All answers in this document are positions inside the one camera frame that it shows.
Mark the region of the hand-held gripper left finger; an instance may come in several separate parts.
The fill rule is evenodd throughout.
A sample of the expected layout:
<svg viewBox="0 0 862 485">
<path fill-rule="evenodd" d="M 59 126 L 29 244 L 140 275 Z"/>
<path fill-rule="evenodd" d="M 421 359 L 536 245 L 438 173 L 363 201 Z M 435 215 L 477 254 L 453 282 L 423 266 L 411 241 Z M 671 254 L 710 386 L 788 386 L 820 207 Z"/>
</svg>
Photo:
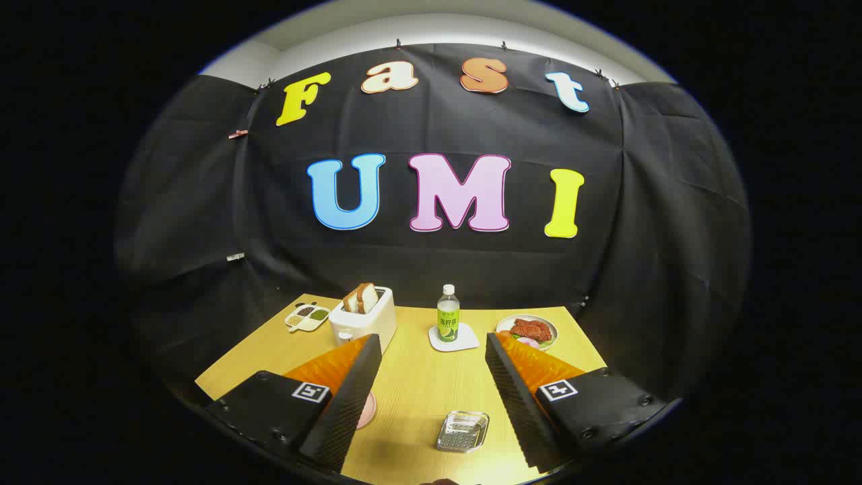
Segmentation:
<svg viewBox="0 0 862 485">
<path fill-rule="evenodd" d="M 205 409 L 275 457 L 338 473 L 381 359 L 379 336 L 366 334 L 284 375 L 259 370 Z"/>
</svg>

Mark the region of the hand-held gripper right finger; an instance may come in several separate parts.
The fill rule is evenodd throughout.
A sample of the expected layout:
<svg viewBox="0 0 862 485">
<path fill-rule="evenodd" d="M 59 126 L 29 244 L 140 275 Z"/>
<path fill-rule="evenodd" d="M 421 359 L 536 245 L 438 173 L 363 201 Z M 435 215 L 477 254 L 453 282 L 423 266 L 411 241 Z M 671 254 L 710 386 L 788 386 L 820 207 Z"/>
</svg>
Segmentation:
<svg viewBox="0 0 862 485">
<path fill-rule="evenodd" d="M 586 372 L 510 335 L 487 334 L 484 359 L 527 465 L 539 472 L 622 448 L 671 410 L 612 368 Z"/>
</svg>

